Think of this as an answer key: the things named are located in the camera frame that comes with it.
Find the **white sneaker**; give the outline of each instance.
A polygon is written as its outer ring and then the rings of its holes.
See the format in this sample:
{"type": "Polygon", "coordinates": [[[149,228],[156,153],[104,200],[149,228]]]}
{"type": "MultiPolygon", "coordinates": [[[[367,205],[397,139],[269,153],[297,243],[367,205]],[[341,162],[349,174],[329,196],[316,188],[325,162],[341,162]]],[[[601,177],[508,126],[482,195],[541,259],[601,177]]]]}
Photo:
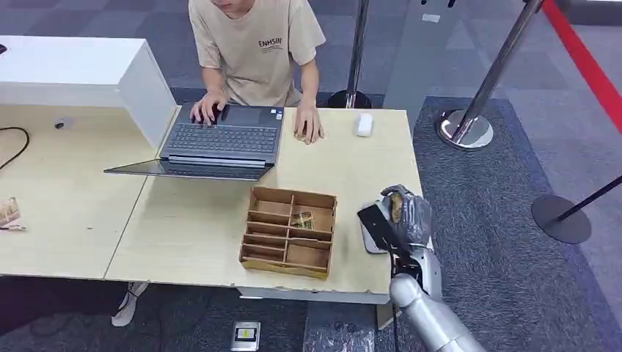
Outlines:
{"type": "Polygon", "coordinates": [[[119,312],[114,317],[111,317],[113,326],[126,326],[132,321],[138,297],[147,289],[147,286],[149,286],[149,282],[128,283],[128,292],[125,294],[123,302],[119,305],[119,312]]]}

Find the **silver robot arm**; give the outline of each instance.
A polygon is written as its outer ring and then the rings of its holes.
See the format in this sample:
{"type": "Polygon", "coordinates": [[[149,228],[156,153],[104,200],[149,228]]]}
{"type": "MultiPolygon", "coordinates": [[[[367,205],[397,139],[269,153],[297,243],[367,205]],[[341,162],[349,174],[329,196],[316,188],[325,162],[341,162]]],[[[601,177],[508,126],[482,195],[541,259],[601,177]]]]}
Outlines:
{"type": "Polygon", "coordinates": [[[442,300],[441,265],[433,251],[431,207],[402,185],[384,189],[382,200],[358,212],[367,234],[389,252],[389,293],[428,352],[485,352],[442,300]]]}
{"type": "Polygon", "coordinates": [[[430,352],[484,352],[460,318],[443,303],[440,264],[434,253],[417,247],[411,258],[421,265],[420,283],[408,273],[391,279],[390,295],[430,352]]]}

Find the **red rope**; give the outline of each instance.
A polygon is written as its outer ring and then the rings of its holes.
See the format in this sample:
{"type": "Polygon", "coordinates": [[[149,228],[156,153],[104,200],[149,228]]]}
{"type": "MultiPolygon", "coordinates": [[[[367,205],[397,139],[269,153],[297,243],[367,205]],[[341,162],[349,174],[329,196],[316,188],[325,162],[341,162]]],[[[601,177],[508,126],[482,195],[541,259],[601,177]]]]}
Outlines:
{"type": "Polygon", "coordinates": [[[588,83],[592,93],[609,115],[613,124],[622,133],[622,98],[620,93],[604,74],[598,62],[590,54],[577,33],[572,29],[564,14],[554,0],[546,0],[542,9],[562,43],[579,69],[581,76],[588,83]]]}

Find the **laptop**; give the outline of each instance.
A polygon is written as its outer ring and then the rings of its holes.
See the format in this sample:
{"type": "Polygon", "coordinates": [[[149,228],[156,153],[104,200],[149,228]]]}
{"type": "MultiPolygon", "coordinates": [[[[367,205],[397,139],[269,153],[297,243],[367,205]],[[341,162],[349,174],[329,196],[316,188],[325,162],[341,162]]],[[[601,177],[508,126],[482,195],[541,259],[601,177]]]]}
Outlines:
{"type": "Polygon", "coordinates": [[[212,126],[191,121],[184,105],[159,158],[104,170],[109,174],[257,181],[277,162],[283,108],[214,108],[212,126]]]}

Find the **man's right hand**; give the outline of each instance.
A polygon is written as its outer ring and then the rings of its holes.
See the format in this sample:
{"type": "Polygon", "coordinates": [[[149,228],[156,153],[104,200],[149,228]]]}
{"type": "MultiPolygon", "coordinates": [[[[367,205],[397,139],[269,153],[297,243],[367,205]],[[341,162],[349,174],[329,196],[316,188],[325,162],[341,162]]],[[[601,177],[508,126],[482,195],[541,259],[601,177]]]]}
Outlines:
{"type": "Polygon", "coordinates": [[[213,106],[217,105],[217,109],[222,111],[227,103],[227,95],[222,91],[211,91],[203,95],[201,100],[197,101],[190,111],[190,118],[199,123],[205,123],[208,126],[215,120],[213,115],[213,106]]]}

